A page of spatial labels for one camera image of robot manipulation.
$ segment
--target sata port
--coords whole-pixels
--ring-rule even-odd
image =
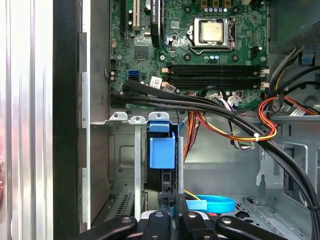
[[[130,70],[128,71],[128,76],[133,76],[133,77],[140,77],[140,72],[139,71],[135,71],[135,70]]]

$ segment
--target chip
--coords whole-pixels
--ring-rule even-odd
[[[149,46],[134,46],[134,59],[147,60],[149,58]]]
[[[201,29],[201,40],[203,42],[222,42],[223,24],[221,22],[203,22]]]

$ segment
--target black ram slot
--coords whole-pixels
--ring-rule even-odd
[[[188,77],[257,77],[259,66],[239,65],[196,65],[196,64],[171,64],[167,65],[169,75]]]
[[[259,78],[193,78],[169,77],[168,81],[178,89],[203,89],[214,85],[218,89],[243,90],[259,86]]]

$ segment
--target cable tie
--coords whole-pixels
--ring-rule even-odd
[[[256,132],[255,134],[253,134],[253,136],[255,137],[255,141],[259,142],[259,133]]]
[[[307,208],[310,211],[320,211],[320,206],[308,206]]]

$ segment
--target side panel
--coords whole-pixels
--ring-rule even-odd
[[[0,3],[0,239],[53,239],[53,1]]]

